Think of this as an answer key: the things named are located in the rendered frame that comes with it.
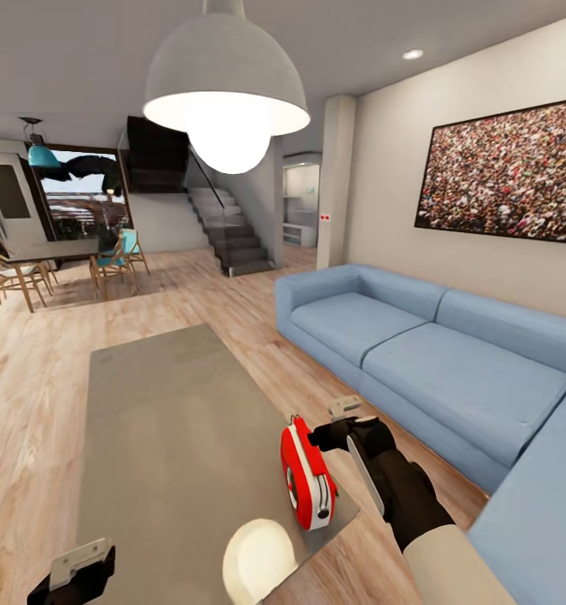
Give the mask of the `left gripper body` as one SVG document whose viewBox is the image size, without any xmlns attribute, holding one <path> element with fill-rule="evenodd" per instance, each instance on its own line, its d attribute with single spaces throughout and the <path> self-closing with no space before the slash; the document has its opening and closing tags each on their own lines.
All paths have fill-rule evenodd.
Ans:
<svg viewBox="0 0 566 605">
<path fill-rule="evenodd" d="M 50 592 L 50 582 L 36 588 L 28 599 L 28 605 L 84 605 L 101 596 L 106 582 L 103 560 L 85 566 L 76 572 L 70 582 Z"/>
</svg>

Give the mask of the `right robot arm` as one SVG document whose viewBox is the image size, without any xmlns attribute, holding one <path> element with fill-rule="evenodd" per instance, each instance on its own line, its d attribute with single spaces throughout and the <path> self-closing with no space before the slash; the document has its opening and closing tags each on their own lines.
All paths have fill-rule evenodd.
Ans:
<svg viewBox="0 0 566 605">
<path fill-rule="evenodd" d="M 347 417 L 359 396 L 328 402 L 331 423 L 308 434 L 312 447 L 350 452 L 380 516 L 390 523 L 423 605 L 518 605 L 436 499 L 426 472 L 409 462 L 377 416 Z"/>
</svg>

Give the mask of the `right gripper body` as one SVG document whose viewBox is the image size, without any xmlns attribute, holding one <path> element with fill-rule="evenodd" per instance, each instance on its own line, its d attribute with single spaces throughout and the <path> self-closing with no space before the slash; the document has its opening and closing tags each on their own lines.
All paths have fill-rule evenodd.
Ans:
<svg viewBox="0 0 566 605">
<path fill-rule="evenodd" d="M 349 420 L 354 420 L 357 416 L 352 416 L 343 420 L 338 420 L 335 423 L 324 424 L 315 428 L 313 432 L 317 436 L 317 443 L 320 451 L 326 452 L 341 448 L 345 450 L 342 442 L 340 442 L 340 430 L 342 430 L 343 424 L 346 424 Z"/>
</svg>

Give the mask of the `radio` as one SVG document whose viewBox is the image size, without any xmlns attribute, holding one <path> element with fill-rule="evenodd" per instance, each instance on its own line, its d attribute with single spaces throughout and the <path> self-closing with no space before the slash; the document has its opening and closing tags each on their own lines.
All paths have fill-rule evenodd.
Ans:
<svg viewBox="0 0 566 605">
<path fill-rule="evenodd" d="M 309 433 L 304 419 L 293 417 L 281 435 L 280 457 L 297 521 L 312 531 L 330 524 L 340 495 L 319 447 L 308 442 Z"/>
</svg>

